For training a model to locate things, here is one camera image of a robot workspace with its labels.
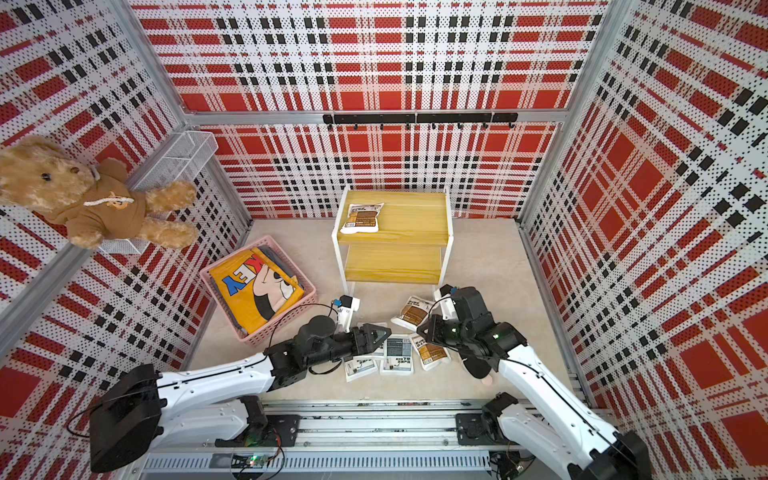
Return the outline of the brown coffee bag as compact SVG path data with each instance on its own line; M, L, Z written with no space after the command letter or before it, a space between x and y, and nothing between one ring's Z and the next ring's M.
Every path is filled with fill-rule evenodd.
M418 296L410 296L400 312L391 319L391 322L411 332L416 332L422 322L428 318L432 300Z
M384 203L351 204L339 232L344 235L378 232L378 216L383 207Z
M446 348L429 344L416 333L410 335L409 339L424 371L431 371L451 362Z

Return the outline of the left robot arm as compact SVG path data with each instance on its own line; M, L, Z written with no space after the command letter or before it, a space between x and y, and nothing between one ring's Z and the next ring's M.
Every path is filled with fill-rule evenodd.
M338 332L334 320L318 315L293 338L243 360L169 373L139 365L84 410L90 470L108 473L129 465L188 412L293 385L310 368L372 353L390 336L390 328L369 323Z

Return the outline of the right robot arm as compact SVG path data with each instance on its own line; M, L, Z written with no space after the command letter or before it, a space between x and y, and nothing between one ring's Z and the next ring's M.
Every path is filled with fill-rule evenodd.
M536 408L500 393L484 407L486 427L530 452L561 479L649 479L645 442L620 432L579 400L540 360L513 325L498 322L474 287L445 285L418 326L429 344L478 360Z

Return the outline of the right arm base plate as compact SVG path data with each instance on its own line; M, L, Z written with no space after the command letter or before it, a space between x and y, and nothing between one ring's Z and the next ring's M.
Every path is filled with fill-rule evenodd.
M488 413L455 415L457 441L461 446L507 445L497 418Z

